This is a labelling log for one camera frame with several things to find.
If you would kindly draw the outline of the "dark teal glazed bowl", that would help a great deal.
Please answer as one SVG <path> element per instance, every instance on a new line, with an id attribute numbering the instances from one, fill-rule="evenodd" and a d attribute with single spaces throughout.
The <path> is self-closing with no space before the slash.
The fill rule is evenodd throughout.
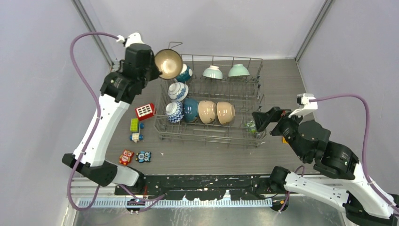
<path id="1" fill-rule="evenodd" d="M 193 98 L 185 98 L 183 100 L 184 121 L 186 123 L 195 122 L 198 119 L 199 102 Z"/>

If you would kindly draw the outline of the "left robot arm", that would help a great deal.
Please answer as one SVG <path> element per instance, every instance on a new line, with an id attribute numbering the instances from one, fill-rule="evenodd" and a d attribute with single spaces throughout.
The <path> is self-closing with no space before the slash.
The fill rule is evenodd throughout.
<path id="1" fill-rule="evenodd" d="M 133 195 L 144 190 L 142 173 L 129 166 L 105 160 L 109 142 L 116 127 L 140 95 L 147 82 L 157 79 L 160 72 L 149 45 L 135 43 L 125 49 L 122 72 L 111 72 L 100 88 L 99 107 L 82 139 L 73 153 L 66 153 L 62 163 L 73 168 L 100 186 L 110 183 L 126 185 Z"/>

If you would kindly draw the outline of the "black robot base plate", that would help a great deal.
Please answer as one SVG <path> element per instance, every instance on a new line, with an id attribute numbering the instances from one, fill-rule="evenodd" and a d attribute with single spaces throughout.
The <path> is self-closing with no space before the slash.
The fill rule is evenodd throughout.
<path id="1" fill-rule="evenodd" d="M 138 184 L 123 189 L 116 186 L 115 195 L 146 195 L 150 199 L 161 195 L 165 200 L 201 201 L 221 200 L 229 195 L 232 200 L 284 199 L 286 192 L 269 187 L 269 175 L 146 175 Z"/>

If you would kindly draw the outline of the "brown patterned bowl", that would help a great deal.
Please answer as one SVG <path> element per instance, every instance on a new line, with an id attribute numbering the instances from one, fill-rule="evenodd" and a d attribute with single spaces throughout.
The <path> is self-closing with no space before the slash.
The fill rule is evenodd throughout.
<path id="1" fill-rule="evenodd" d="M 155 54 L 155 64 L 160 72 L 159 77 L 164 80 L 176 78 L 183 69 L 183 60 L 173 49 L 163 49 Z"/>

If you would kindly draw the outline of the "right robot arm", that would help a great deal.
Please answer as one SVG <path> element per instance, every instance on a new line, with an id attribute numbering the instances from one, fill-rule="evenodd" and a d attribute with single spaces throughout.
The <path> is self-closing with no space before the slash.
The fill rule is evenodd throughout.
<path id="1" fill-rule="evenodd" d="M 252 113 L 256 130 L 261 132 L 270 123 L 272 136 L 283 137 L 303 163 L 313 164 L 321 175 L 334 179 L 342 188 L 302 178 L 290 170 L 276 166 L 267 186 L 274 193 L 304 194 L 344 212 L 347 219 L 359 226 L 395 226 L 394 209 L 399 205 L 396 194 L 380 197 L 382 190 L 372 188 L 366 180 L 357 155 L 347 146 L 330 140 L 331 132 L 314 120 L 303 121 L 289 109 L 273 107 Z"/>

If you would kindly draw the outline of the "beige ceramic bowl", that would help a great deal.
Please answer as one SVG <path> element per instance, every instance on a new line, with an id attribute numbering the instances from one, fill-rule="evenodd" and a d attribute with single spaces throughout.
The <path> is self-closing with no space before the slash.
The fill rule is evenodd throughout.
<path id="1" fill-rule="evenodd" d="M 234 120 L 235 108 L 229 102 L 218 102 L 216 104 L 217 117 L 222 125 L 226 125 Z"/>
<path id="2" fill-rule="evenodd" d="M 210 100 L 202 100 L 198 105 L 198 115 L 204 124 L 209 124 L 216 119 L 216 103 Z"/>

